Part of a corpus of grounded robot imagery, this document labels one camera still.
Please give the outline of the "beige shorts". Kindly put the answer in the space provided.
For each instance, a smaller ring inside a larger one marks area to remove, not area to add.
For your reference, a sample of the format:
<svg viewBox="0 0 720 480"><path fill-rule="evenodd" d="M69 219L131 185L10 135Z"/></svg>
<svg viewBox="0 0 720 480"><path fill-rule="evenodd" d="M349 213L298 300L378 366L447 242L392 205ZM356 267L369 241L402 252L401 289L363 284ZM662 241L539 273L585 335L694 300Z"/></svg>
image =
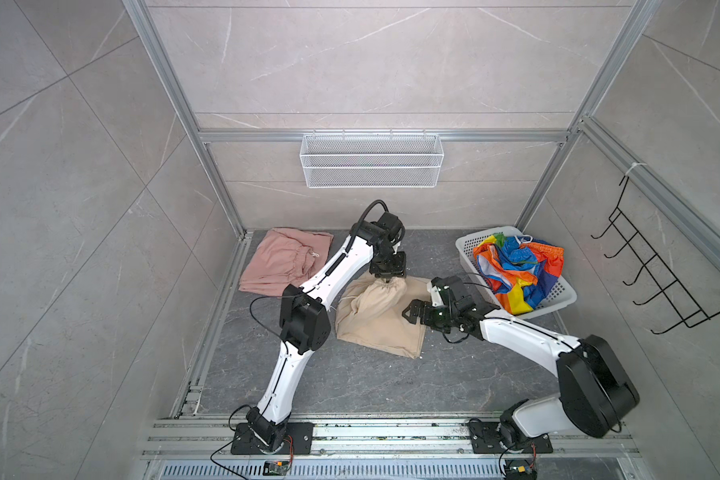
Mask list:
<svg viewBox="0 0 720 480"><path fill-rule="evenodd" d="M431 299L429 281L419 277L390 280L364 273L345 289L336 312L338 339L393 355L420 356L426 327L402 316L412 301Z"/></svg>

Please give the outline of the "pink drawstring shorts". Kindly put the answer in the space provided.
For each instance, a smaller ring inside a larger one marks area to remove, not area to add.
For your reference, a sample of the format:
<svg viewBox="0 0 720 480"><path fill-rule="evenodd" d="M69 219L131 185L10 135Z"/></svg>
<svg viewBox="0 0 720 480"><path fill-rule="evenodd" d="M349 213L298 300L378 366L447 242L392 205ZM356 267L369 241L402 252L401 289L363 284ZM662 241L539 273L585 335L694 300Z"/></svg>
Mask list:
<svg viewBox="0 0 720 480"><path fill-rule="evenodd" d="M327 232L269 230L242 273L239 290L279 297L287 286L300 286L326 264L333 238Z"/></svg>

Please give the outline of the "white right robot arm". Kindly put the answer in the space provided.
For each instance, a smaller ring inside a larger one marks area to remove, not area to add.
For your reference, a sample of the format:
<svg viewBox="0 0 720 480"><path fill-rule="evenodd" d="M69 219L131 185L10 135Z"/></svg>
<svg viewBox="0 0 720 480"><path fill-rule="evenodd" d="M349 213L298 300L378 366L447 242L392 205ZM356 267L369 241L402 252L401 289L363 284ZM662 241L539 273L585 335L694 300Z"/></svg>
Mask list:
<svg viewBox="0 0 720 480"><path fill-rule="evenodd" d="M560 431L576 429L593 438L610 431L618 433L624 417L640 402L620 360L599 336L579 339L554 332L490 303L459 310L413 300L402 316L443 334L457 329L501 345L557 378L556 394L522 400L502 413L497 434L509 451L519 451L536 438Z"/></svg>

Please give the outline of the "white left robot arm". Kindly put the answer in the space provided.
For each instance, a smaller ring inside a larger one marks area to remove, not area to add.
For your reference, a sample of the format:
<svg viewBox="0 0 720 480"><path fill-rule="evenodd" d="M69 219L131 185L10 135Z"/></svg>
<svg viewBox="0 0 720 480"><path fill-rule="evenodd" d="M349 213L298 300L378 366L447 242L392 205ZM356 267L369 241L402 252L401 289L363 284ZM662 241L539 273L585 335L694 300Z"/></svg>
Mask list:
<svg viewBox="0 0 720 480"><path fill-rule="evenodd" d="M384 201L371 204L382 208L381 216L374 221L360 216L335 254L329 252L329 233L271 229L241 277L242 290L259 299L280 298L277 362L262 398L249 407L237 433L264 453L277 452L286 439L299 381L331 332L328 309L336 296L363 267L381 279L406 273L406 257L399 249L403 223Z"/></svg>

